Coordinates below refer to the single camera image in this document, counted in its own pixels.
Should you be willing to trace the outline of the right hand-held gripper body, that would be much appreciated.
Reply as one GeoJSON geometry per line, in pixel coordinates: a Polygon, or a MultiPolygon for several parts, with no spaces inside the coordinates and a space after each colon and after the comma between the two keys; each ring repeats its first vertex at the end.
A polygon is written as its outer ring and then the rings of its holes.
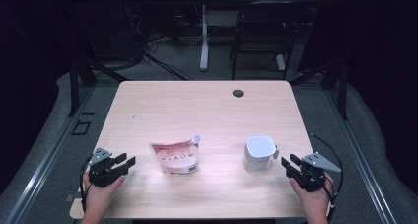
{"type": "Polygon", "coordinates": [[[296,181],[307,192],[317,191],[324,187],[326,171],[341,172],[340,167],[318,152],[298,158],[295,164],[300,169],[296,181]]]}

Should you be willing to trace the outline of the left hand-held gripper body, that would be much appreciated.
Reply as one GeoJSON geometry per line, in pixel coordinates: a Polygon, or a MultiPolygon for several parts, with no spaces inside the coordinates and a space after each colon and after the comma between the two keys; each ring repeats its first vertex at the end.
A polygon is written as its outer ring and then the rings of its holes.
{"type": "Polygon", "coordinates": [[[103,148],[97,148],[93,153],[89,161],[89,176],[95,186],[107,187],[120,177],[113,171],[116,163],[111,155],[111,152],[103,148]]]}

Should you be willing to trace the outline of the white container with hinged lid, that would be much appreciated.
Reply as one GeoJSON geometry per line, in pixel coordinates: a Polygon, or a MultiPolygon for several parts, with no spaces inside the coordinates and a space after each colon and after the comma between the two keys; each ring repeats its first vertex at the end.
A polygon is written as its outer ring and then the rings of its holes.
{"type": "Polygon", "coordinates": [[[250,173],[264,171],[270,158],[276,159],[279,149],[270,136],[251,136],[245,144],[243,164],[250,173]]]}

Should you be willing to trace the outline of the red and white refill pouch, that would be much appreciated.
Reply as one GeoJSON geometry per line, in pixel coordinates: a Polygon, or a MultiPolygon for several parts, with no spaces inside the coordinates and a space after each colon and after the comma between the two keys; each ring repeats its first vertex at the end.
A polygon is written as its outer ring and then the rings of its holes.
{"type": "Polygon", "coordinates": [[[151,143],[163,174],[188,176],[194,173],[199,164],[199,135],[187,141],[172,144],[151,143]]]}

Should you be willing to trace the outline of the person's right hand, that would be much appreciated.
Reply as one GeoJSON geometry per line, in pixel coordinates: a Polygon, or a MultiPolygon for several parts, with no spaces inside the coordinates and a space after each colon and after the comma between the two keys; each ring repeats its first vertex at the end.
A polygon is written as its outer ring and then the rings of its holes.
{"type": "Polygon", "coordinates": [[[293,191],[299,198],[306,218],[314,216],[327,217],[330,199],[324,189],[314,192],[307,192],[299,186],[295,179],[290,178],[289,182],[293,191]]]}

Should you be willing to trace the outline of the person's left hand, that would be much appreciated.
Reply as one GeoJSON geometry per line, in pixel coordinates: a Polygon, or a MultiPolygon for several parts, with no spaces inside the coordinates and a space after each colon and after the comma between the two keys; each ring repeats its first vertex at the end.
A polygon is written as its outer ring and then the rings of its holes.
{"type": "Polygon", "coordinates": [[[116,191],[124,183],[125,176],[120,176],[107,187],[97,187],[89,181],[89,178],[88,173],[83,176],[83,183],[88,187],[85,215],[101,219],[105,216],[116,191]]]}

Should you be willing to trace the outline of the black metal stand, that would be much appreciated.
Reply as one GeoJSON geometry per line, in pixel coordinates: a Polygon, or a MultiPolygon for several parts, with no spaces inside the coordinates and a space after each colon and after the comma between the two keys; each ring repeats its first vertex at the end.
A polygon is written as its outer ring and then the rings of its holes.
{"type": "Polygon", "coordinates": [[[118,82],[127,81],[127,78],[105,67],[103,64],[89,57],[75,58],[70,65],[70,92],[71,110],[69,116],[73,116],[80,106],[79,80],[88,87],[95,87],[98,80],[93,72],[97,69],[118,82]]]}
{"type": "Polygon", "coordinates": [[[323,90],[333,90],[335,85],[338,85],[337,109],[341,117],[347,120],[348,64],[345,58],[331,59],[314,69],[308,70],[296,79],[291,80],[290,84],[292,86],[299,85],[321,71],[325,72],[325,76],[320,83],[323,90]]]}

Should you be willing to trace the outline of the dark curtain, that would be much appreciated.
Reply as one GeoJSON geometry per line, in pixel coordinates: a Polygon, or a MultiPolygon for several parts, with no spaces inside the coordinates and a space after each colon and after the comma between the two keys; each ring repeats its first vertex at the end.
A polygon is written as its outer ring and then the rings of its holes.
{"type": "Polygon", "coordinates": [[[43,0],[0,0],[0,194],[16,175],[68,71],[57,22],[43,0]]]}
{"type": "Polygon", "coordinates": [[[350,83],[377,120],[386,156],[418,194],[418,0],[365,0],[350,83]]]}

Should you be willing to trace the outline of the black folding chair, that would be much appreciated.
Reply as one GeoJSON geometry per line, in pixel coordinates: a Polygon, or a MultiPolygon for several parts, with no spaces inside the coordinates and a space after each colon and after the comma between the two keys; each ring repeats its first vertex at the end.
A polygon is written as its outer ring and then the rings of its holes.
{"type": "Polygon", "coordinates": [[[284,55],[282,79],[285,79],[297,31],[307,11],[304,5],[292,2],[254,1],[242,6],[236,17],[230,52],[232,79],[236,77],[238,54],[272,55],[273,60],[284,55]]]}

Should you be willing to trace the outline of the white desk leg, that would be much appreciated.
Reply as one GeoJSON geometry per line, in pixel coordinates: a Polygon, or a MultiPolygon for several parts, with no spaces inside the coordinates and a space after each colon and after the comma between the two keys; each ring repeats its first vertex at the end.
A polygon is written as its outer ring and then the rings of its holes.
{"type": "Polygon", "coordinates": [[[209,43],[208,43],[208,27],[207,27],[207,8],[205,5],[202,6],[202,47],[201,47],[201,56],[200,56],[200,70],[208,70],[208,60],[209,60],[209,43]]]}

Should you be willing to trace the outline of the aluminium floor rail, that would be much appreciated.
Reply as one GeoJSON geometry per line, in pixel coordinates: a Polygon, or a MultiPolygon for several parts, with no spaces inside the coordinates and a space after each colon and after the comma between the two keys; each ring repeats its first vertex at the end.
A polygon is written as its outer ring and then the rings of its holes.
{"type": "Polygon", "coordinates": [[[100,121],[92,104],[95,92],[82,91],[81,105],[71,117],[67,96],[58,97],[33,149],[0,196],[0,224],[77,224],[70,209],[80,202],[81,166],[95,146],[100,121]],[[66,194],[74,194],[74,200],[64,201],[66,194]]]}
{"type": "Polygon", "coordinates": [[[332,91],[324,91],[329,103],[331,104],[332,111],[334,112],[340,126],[342,127],[345,136],[348,140],[348,150],[354,164],[362,178],[363,184],[369,194],[369,197],[375,207],[375,210],[380,217],[383,224],[398,224],[396,218],[390,209],[387,200],[383,194],[380,184],[376,180],[376,177],[369,166],[369,163],[360,147],[358,139],[356,138],[352,127],[348,120],[345,120],[339,112],[337,106],[337,98],[332,91]]]}

